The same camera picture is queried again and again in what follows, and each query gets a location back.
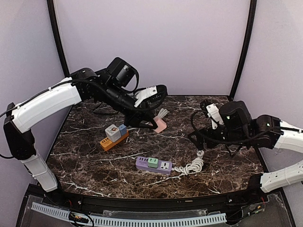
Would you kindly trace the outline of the pink charger plug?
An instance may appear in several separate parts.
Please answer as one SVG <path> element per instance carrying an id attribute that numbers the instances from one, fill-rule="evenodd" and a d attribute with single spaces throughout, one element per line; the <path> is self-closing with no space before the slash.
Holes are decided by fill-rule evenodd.
<path id="1" fill-rule="evenodd" d="M 167 124 L 158 116 L 154 117 L 154 121 L 157 124 L 157 128 L 154 129 L 156 133 L 161 133 L 167 128 Z"/>

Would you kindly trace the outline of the blue charger plug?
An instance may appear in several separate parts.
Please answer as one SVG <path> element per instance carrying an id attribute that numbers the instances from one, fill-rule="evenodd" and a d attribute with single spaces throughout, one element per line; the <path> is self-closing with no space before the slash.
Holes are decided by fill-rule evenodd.
<path id="1" fill-rule="evenodd" d="M 127 127 L 124 124 L 118 126 L 118 129 L 122 137 L 127 134 Z"/>

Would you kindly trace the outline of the white cube adapter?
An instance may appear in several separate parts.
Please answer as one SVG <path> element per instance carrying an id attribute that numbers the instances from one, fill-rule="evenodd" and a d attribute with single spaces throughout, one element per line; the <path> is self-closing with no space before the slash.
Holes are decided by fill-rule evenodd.
<path id="1" fill-rule="evenodd" d="M 105 129 L 106 136 L 112 141 L 116 142 L 121 138 L 120 131 L 117 126 L 111 124 Z"/>

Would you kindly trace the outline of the green charger plug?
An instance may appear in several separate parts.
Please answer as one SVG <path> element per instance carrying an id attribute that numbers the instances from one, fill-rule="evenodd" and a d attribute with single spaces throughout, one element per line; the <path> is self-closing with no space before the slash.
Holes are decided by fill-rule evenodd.
<path id="1" fill-rule="evenodd" d="M 158 168 L 159 160 L 157 158 L 149 157 L 148 158 L 148 167 L 149 168 Z"/>

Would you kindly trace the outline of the purple power strip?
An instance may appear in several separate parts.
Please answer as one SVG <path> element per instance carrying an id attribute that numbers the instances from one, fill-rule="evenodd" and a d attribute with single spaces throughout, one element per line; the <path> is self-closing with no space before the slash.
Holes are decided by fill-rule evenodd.
<path id="1" fill-rule="evenodd" d="M 139 170 L 149 171 L 169 175 L 172 171 L 172 163 L 153 157 L 138 157 L 136 159 L 136 168 Z"/>

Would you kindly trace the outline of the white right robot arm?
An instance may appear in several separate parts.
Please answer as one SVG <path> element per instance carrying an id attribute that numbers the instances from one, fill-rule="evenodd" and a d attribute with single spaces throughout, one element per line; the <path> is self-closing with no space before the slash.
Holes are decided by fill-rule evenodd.
<path id="1" fill-rule="evenodd" d="M 256 119 L 224 116 L 223 124 L 216 129 L 199 130 L 194 124 L 194 116 L 191 116 L 190 122 L 197 136 L 214 145 L 303 151 L 303 130 L 270 115 L 261 115 Z M 256 174 L 250 178 L 241 200 L 246 205 L 252 205 L 259 199 L 260 192 L 268 193 L 302 180 L 302 161 L 274 172 Z"/>

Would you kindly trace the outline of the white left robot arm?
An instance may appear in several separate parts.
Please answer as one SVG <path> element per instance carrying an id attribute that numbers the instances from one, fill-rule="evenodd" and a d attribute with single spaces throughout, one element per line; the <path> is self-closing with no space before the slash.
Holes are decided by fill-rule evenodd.
<path id="1" fill-rule="evenodd" d="M 19 160 L 30 171 L 43 190 L 48 192 L 50 201 L 56 206 L 63 206 L 67 196 L 58 189 L 59 181 L 38 154 L 31 128 L 66 107 L 93 98 L 122 113 L 126 126 L 156 129 L 157 123 L 152 113 L 156 106 L 149 107 L 146 100 L 163 100 L 164 97 L 159 94 L 161 91 L 166 92 L 166 87 L 158 85 L 135 89 L 132 91 L 133 96 L 130 96 L 130 91 L 123 89 L 123 85 L 107 70 L 94 72 L 83 68 L 76 71 L 32 98 L 8 105 L 3 113 L 6 117 L 3 129 L 11 158 Z"/>

